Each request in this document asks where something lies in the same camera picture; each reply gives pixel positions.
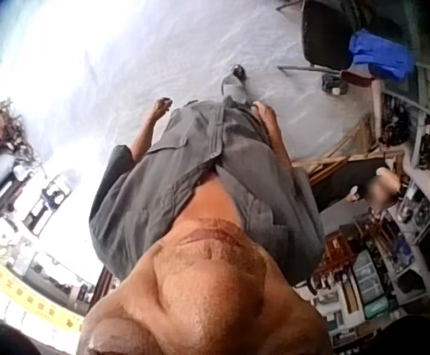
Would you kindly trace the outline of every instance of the yellow sign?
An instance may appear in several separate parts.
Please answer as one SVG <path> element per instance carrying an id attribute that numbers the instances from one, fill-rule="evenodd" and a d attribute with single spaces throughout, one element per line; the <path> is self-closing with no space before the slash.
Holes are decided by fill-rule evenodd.
<path id="1" fill-rule="evenodd" d="M 28 312 L 57 328 L 80 333 L 83 317 L 41 296 L 0 264 L 0 290 Z"/>

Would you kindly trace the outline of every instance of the concrete floor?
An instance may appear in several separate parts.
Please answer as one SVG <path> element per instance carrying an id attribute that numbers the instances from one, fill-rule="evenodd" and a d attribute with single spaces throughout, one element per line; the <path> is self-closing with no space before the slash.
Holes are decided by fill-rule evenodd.
<path id="1" fill-rule="evenodd" d="M 217 99 L 243 64 L 253 98 L 278 113 L 293 158 L 328 150 L 370 108 L 369 90 L 331 97 L 307 64 L 301 11 L 274 0 L 12 0 L 0 8 L 0 100 L 11 97 L 49 174 L 72 196 L 44 231 L 65 265 L 96 280 L 87 215 L 111 148 L 129 143 L 154 100 Z M 167 120 L 157 127 L 158 139 Z"/>

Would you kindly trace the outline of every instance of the blue cloth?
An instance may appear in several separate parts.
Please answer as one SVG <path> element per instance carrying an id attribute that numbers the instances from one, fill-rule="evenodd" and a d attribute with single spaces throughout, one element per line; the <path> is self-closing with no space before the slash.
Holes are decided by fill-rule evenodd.
<path id="1" fill-rule="evenodd" d="M 409 50 L 366 30 L 352 35 L 349 51 L 353 54 L 353 64 L 368 64 L 377 78 L 403 81 L 414 71 L 415 58 Z"/>

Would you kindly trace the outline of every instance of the black shoe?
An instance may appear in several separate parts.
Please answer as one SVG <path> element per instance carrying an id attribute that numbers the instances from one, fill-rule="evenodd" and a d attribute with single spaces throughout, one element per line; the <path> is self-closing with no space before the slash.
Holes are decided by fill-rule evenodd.
<path id="1" fill-rule="evenodd" d="M 233 75 L 235 75 L 236 78 L 238 78 L 238 80 L 240 80 L 242 83 L 244 83 L 246 81 L 246 72 L 245 72 L 245 68 L 243 68 L 241 65 L 237 64 L 233 67 L 233 69 L 231 70 L 231 72 L 233 73 Z"/>

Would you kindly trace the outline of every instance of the gray pants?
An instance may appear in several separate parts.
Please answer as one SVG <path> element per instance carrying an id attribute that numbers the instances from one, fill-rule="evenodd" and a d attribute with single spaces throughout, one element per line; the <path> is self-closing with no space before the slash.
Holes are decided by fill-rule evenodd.
<path id="1" fill-rule="evenodd" d="M 222 96 L 225 100 L 235 101 L 238 104 L 249 107 L 253 103 L 250 100 L 246 86 L 233 73 L 230 73 L 222 81 Z"/>

